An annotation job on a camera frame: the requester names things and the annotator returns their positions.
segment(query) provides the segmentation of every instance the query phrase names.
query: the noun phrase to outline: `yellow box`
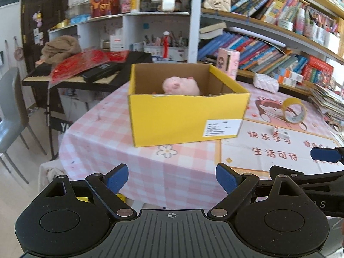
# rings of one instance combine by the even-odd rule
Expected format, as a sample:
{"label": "yellow box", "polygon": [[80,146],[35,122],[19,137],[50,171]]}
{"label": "yellow box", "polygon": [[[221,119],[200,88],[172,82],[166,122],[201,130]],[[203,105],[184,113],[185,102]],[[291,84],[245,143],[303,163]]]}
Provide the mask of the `yellow box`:
{"label": "yellow box", "polygon": [[[159,95],[172,76],[193,77],[201,96]],[[133,64],[128,102],[134,146],[234,138],[249,98],[245,88],[212,65]]]}

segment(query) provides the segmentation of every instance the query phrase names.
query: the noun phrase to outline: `white quilted pouch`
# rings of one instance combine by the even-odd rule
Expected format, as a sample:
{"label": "white quilted pouch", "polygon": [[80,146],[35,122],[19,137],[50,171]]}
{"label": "white quilted pouch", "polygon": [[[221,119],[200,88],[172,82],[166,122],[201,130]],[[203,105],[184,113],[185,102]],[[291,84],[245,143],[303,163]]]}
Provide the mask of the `white quilted pouch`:
{"label": "white quilted pouch", "polygon": [[230,12],[231,0],[204,0],[203,7],[216,11]]}
{"label": "white quilted pouch", "polygon": [[253,77],[253,85],[271,93],[277,93],[279,89],[278,81],[264,74],[255,73],[255,76]]}

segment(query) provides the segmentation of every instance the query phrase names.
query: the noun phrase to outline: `dark brown door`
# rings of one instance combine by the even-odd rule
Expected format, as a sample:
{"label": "dark brown door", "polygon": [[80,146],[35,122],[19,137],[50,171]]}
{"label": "dark brown door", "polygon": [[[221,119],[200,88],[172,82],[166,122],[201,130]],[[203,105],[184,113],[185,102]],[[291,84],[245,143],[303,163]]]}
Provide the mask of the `dark brown door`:
{"label": "dark brown door", "polygon": [[[65,19],[65,11],[68,9],[68,0],[22,0],[21,28],[23,34],[23,48],[27,71],[35,68],[35,63],[40,59],[42,45],[35,44],[33,30],[37,28],[37,22],[33,15],[42,13],[42,26],[40,32],[44,33],[44,43],[49,41],[48,30]],[[47,90],[33,88],[38,107],[46,107]],[[51,90],[50,105],[52,111],[63,113],[62,104],[57,89]]]}

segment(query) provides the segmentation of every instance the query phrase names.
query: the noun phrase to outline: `chair backrest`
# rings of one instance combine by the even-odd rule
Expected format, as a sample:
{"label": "chair backrest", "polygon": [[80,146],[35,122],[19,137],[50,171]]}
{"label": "chair backrest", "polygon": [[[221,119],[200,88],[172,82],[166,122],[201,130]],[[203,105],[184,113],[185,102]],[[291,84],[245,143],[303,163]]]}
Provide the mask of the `chair backrest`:
{"label": "chair backrest", "polygon": [[10,68],[0,79],[0,108],[3,113],[2,120],[20,121],[24,127],[28,125],[29,116],[17,67]]}

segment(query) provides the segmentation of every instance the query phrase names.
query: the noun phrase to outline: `metal screw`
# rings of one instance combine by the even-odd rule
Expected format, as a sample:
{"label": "metal screw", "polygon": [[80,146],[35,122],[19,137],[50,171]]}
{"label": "metal screw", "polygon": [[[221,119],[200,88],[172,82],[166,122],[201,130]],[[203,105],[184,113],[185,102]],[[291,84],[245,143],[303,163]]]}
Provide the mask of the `metal screw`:
{"label": "metal screw", "polygon": [[133,215],[133,211],[128,208],[121,208],[120,210],[117,211],[117,215],[120,217],[128,217]]}
{"label": "metal screw", "polygon": [[223,208],[214,208],[210,213],[216,217],[224,217],[227,215],[227,211]]}

